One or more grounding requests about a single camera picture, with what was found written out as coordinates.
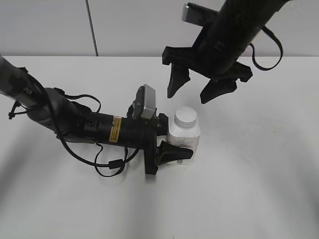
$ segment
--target yellow warning label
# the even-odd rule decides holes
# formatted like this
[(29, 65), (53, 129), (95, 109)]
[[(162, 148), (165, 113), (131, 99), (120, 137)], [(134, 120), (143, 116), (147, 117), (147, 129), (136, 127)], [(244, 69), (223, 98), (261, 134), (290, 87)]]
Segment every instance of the yellow warning label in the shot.
[(113, 123), (112, 123), (112, 129), (110, 133), (109, 142), (112, 142), (112, 143), (118, 142), (121, 123), (122, 123), (122, 117), (118, 117), (118, 116), (113, 117)]

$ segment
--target white bottle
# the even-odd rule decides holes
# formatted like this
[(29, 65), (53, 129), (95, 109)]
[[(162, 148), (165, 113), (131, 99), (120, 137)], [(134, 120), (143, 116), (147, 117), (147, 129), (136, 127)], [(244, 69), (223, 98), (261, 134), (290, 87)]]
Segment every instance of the white bottle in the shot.
[(199, 136), (200, 128), (196, 111), (190, 107), (178, 109), (175, 116), (168, 119), (167, 142), (178, 147), (189, 148), (194, 154), (191, 159), (173, 161), (168, 164), (192, 164)]

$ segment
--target black cable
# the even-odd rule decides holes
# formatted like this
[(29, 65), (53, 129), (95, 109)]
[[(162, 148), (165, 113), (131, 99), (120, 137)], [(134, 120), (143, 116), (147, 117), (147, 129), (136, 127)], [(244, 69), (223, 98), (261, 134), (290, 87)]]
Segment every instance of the black cable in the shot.
[(48, 93), (46, 92), (46, 90), (44, 89), (44, 87), (35, 79), (33, 78), (32, 76), (30, 76), (30, 80), (40, 89), (42, 95), (44, 96), (45, 98), (45, 101), (47, 102), (47, 105), (48, 105), (48, 108), (49, 108), (49, 111), (50, 111), (50, 114), (51, 114), (51, 117), (52, 117), (52, 120), (53, 120), (53, 123), (54, 123), (54, 126), (55, 126), (55, 129), (56, 129), (56, 134), (58, 136), (58, 138), (60, 139), (62, 145), (64, 146), (64, 148), (66, 149), (66, 151), (68, 151), (69, 154), (71, 154), (73, 157), (75, 157), (76, 159), (78, 159), (79, 161), (83, 162), (83, 163), (86, 163), (90, 166), (98, 166), (98, 167), (104, 167), (104, 168), (107, 168), (109, 167), (109, 164), (96, 164), (94, 162), (91, 162), (91, 161), (88, 161), (82, 157), (80, 157), (79, 155), (77, 155), (76, 153), (74, 153), (70, 147), (68, 146), (68, 144), (66, 143), (65, 139), (64, 139), (64, 136), (60, 130), (60, 127), (59, 127), (59, 124), (57, 122), (57, 118), (56, 118), (56, 115), (55, 115), (55, 112), (54, 112), (54, 109), (53, 109), (53, 106), (52, 106), (52, 103), (51, 103), (51, 100), (50, 100), (50, 97), (48, 95)]
[[(52, 120), (53, 120), (53, 123), (54, 123), (54, 126), (55, 126), (55, 129), (56, 129), (56, 134), (58, 136), (58, 138), (60, 139), (62, 145), (64, 146), (64, 148), (76, 159), (78, 159), (79, 161), (83, 162), (83, 163), (86, 163), (90, 166), (94, 166), (95, 167), (95, 170), (98, 172), (99, 175), (103, 176), (103, 177), (113, 177), (113, 176), (116, 176), (118, 174), (120, 174), (121, 172), (123, 172), (124, 168), (125, 168), (125, 165), (127, 162), (131, 161), (138, 153), (138, 151), (140, 150), (141, 148), (141, 144), (142, 144), (142, 140), (143, 140), (143, 136), (144, 136), (144, 128), (142, 127), (142, 136), (141, 136), (141, 142), (140, 142), (140, 145), (136, 148), (136, 150), (134, 151), (134, 153), (129, 157), (127, 158), (127, 155), (128, 155), (128, 148), (127, 146), (125, 146), (125, 158), (124, 160), (122, 159), (119, 159), (119, 160), (113, 160), (113, 161), (110, 161), (108, 164), (99, 164), (97, 163), (97, 158), (99, 156), (99, 154), (102, 152), (103, 150), (103, 146), (100, 145), (99, 143), (96, 143), (98, 146), (101, 147), (100, 151), (97, 153), (97, 155), (95, 156), (95, 160), (94, 162), (91, 162), (91, 161), (88, 161), (82, 157), (80, 157), (79, 155), (77, 155), (76, 153), (74, 153), (70, 147), (67, 145), (65, 139), (64, 139), (64, 136), (60, 130), (60, 127), (58, 125), (58, 122), (57, 122), (57, 118), (56, 118), (56, 115), (55, 115), (55, 112), (54, 112), (54, 109), (53, 109), (53, 106), (52, 106), (52, 103), (51, 103), (51, 100), (50, 100), (50, 97), (48, 95), (48, 93), (46, 92), (46, 90), (44, 89), (44, 87), (35, 79), (33, 78), (32, 76), (30, 76), (30, 80), (31, 82), (33, 82), (33, 84), (35, 84), (41, 91), (41, 93), (43, 94), (46, 102), (47, 102), (47, 105), (48, 105), (48, 108), (49, 108), (49, 111), (50, 111), (50, 114), (51, 114), (51, 117), (52, 117)], [(73, 97), (73, 98), (78, 98), (78, 97), (81, 97), (81, 96), (87, 96), (87, 95), (80, 95), (80, 96), (68, 96), (68, 97)], [(119, 168), (119, 170), (113, 174), (113, 175), (103, 175), (98, 167), (108, 167), (110, 169), (114, 169), (114, 168)]]
[(26, 114), (29, 112), (29, 109), (23, 107), (26, 109), (26, 111), (22, 111), (22, 112), (15, 112), (15, 109), (18, 108), (18, 107), (22, 107), (21, 103), (19, 101), (15, 101), (13, 106), (12, 106), (12, 109), (11, 111), (9, 112), (9, 120), (13, 119), (16, 115), (23, 115), (23, 114)]
[(22, 108), (24, 108), (25, 110), (30, 110), (29, 108), (27, 108), (27, 107), (25, 107), (25, 106), (23, 106), (23, 105), (20, 105)]
[(255, 57), (255, 46), (250, 43), (249, 45), (252, 47), (253, 49), (253, 63), (254, 65), (259, 69), (259, 70), (262, 70), (262, 71), (269, 71), (269, 70), (272, 70), (274, 69), (276, 66), (278, 66), (278, 64), (281, 62), (283, 56), (284, 56), (284, 48), (280, 42), (280, 40), (275, 36), (275, 34), (270, 30), (268, 29), (266, 26), (264, 26), (262, 28), (263, 32), (266, 33), (279, 47), (279, 50), (280, 50), (280, 58), (279, 58), (279, 61), (276, 63), (276, 65), (274, 65), (273, 67), (270, 67), (270, 68), (265, 68), (265, 67), (262, 67), (261, 65), (259, 65), (256, 61), (256, 57)]
[(124, 148), (124, 151), (125, 151), (124, 160), (119, 159), (120, 161), (122, 161), (122, 164), (121, 164), (121, 167), (119, 168), (119, 170), (118, 170), (116, 173), (112, 174), (112, 175), (104, 175), (104, 174), (101, 173), (101, 171), (99, 170), (99, 168), (98, 168), (98, 166), (97, 166), (98, 164), (96, 163), (96, 162), (97, 162), (97, 159), (98, 159), (98, 156), (100, 155), (100, 153), (101, 153), (102, 150), (103, 150), (103, 146), (100, 145), (100, 144), (97, 143), (97, 142), (96, 142), (95, 144), (96, 144), (97, 146), (100, 146), (100, 147), (101, 147), (100, 151), (97, 153), (97, 155), (95, 156), (95, 159), (94, 159), (94, 168), (95, 168), (95, 171), (96, 171), (98, 174), (100, 174), (102, 177), (105, 177), (105, 178), (111, 178), (111, 177), (113, 177), (113, 176), (116, 176), (116, 175), (119, 175), (120, 173), (122, 173), (123, 170), (124, 170), (124, 168), (125, 168), (125, 160), (126, 160), (126, 158), (127, 158), (127, 156), (128, 156), (128, 153), (129, 153), (127, 146), (125, 146), (125, 148)]
[(124, 149), (125, 149), (124, 160), (118, 159), (118, 160), (114, 160), (114, 161), (109, 162), (109, 165), (110, 165), (110, 163), (113, 163), (114, 165), (119, 166), (119, 170), (118, 170), (116, 173), (114, 173), (113, 175), (104, 175), (104, 174), (102, 174), (102, 173), (100, 172), (100, 170), (98, 169), (98, 166), (97, 166), (97, 163), (96, 163), (96, 162), (97, 162), (98, 156), (100, 155), (100, 153), (101, 153), (102, 150), (103, 150), (103, 146), (102, 146), (101, 144), (95, 142), (95, 144), (96, 144), (97, 146), (100, 146), (100, 147), (101, 147), (101, 150), (97, 153), (97, 155), (95, 156), (95, 159), (94, 159), (94, 164), (95, 164), (95, 165), (94, 165), (94, 168), (95, 168), (95, 171), (96, 171), (98, 174), (100, 174), (102, 177), (107, 177), (107, 178), (113, 177), (113, 176), (116, 176), (116, 175), (122, 173), (123, 170), (124, 170), (124, 168), (125, 168), (125, 165), (126, 165), (128, 162), (130, 162), (130, 161), (137, 155), (137, 153), (139, 152), (139, 150), (140, 150), (140, 148), (141, 148), (141, 145), (142, 145), (143, 137), (144, 137), (144, 128), (142, 127), (141, 141), (140, 141), (139, 146), (138, 146), (138, 147), (135, 149), (135, 151), (133, 152), (133, 154), (132, 154), (129, 158), (127, 158), (127, 156), (128, 156), (128, 147), (125, 146), (125, 148), (124, 148)]
[(99, 101), (98, 98), (96, 98), (96, 97), (94, 97), (94, 96), (92, 96), (92, 95), (82, 94), (82, 95), (77, 95), (77, 96), (70, 96), (70, 95), (65, 94), (64, 90), (62, 90), (62, 89), (59, 89), (59, 88), (56, 88), (56, 87), (54, 87), (54, 89), (55, 89), (59, 94), (63, 95), (65, 98), (67, 98), (67, 99), (69, 99), (69, 100), (78, 100), (78, 99), (80, 99), (80, 98), (90, 98), (90, 99), (93, 99), (93, 100), (95, 100), (97, 103), (99, 103), (99, 108), (98, 108), (98, 110), (96, 111), (96, 113), (100, 112), (100, 110), (101, 110), (101, 106), (102, 106), (102, 105), (101, 105), (101, 102)]

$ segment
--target black strap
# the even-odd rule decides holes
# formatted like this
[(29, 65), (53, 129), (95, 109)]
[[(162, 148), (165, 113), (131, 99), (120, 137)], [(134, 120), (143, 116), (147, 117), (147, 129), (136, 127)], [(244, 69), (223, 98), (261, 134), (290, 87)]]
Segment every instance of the black strap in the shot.
[(8, 114), (9, 115), (9, 120), (13, 119), (16, 115), (23, 115), (23, 114), (26, 114), (28, 113), (28, 110), (26, 111), (23, 111), (23, 112), (15, 112), (15, 109), (22, 106), (21, 103), (19, 101), (15, 101), (13, 106), (12, 106), (12, 109), (11, 109), (11, 112)]
[(54, 88), (54, 89), (69, 100), (77, 100), (80, 98), (91, 98), (91, 99), (95, 100), (97, 103), (99, 103), (99, 108), (96, 111), (96, 113), (100, 112), (100, 110), (101, 110), (101, 102), (96, 97), (94, 97), (92, 95), (83, 94), (83, 95), (78, 95), (78, 96), (70, 96), (70, 95), (66, 95), (62, 89), (59, 89), (59, 88)]
[(276, 65), (274, 65), (273, 67), (270, 67), (270, 68), (265, 68), (265, 67), (262, 67), (261, 65), (259, 65), (256, 61), (256, 57), (255, 57), (255, 47), (252, 43), (250, 43), (249, 45), (253, 48), (253, 63), (254, 65), (259, 69), (259, 70), (262, 70), (262, 71), (270, 71), (272, 69), (274, 69), (276, 66), (278, 66), (278, 64), (281, 62), (283, 56), (284, 56), (284, 49), (283, 49), (283, 46), (280, 42), (280, 40), (274, 35), (274, 33), (269, 30), (266, 26), (264, 26), (262, 28), (263, 32), (266, 33), (271, 39), (273, 39), (273, 41), (278, 45), (279, 49), (280, 49), (280, 59), (279, 61), (276, 63)]

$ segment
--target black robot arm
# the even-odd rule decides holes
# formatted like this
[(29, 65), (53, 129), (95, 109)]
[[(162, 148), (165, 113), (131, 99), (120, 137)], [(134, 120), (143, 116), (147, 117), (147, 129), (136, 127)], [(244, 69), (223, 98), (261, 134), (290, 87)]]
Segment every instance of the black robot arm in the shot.
[[(99, 113), (100, 107), (97, 112), (92, 112), (87, 106), (69, 100), (80, 97), (97, 100), (93, 96), (68, 96), (61, 89), (43, 88), (25, 68), (16, 68), (0, 56), (0, 93), (16, 100), (9, 113), (10, 118), (19, 114), (14, 111), (16, 107), (24, 106), (28, 117), (54, 131), (72, 156), (95, 166), (96, 169), (118, 168), (118, 174), (124, 169), (125, 164), (143, 149), (145, 173), (155, 175), (158, 166), (170, 161), (188, 159), (193, 155), (192, 150), (176, 147), (164, 141), (157, 147), (157, 136), (167, 135), (168, 118), (164, 114), (157, 116), (155, 90), (148, 85), (139, 88), (127, 117), (116, 117)], [(98, 164), (76, 155), (67, 142), (97, 145), (102, 143), (136, 150), (129, 158)]]
[(191, 47), (165, 48), (162, 62), (165, 65), (171, 64), (167, 97), (172, 98), (190, 80), (189, 69), (210, 79), (200, 94), (203, 104), (234, 92), (238, 79), (247, 82), (253, 76), (250, 67), (237, 62), (248, 45), (253, 47), (253, 62), (258, 69), (272, 69), (258, 65), (251, 42), (263, 30), (277, 43), (282, 58), (282, 45), (265, 24), (288, 1), (226, 0), (219, 12), (187, 3), (182, 20), (203, 28)]

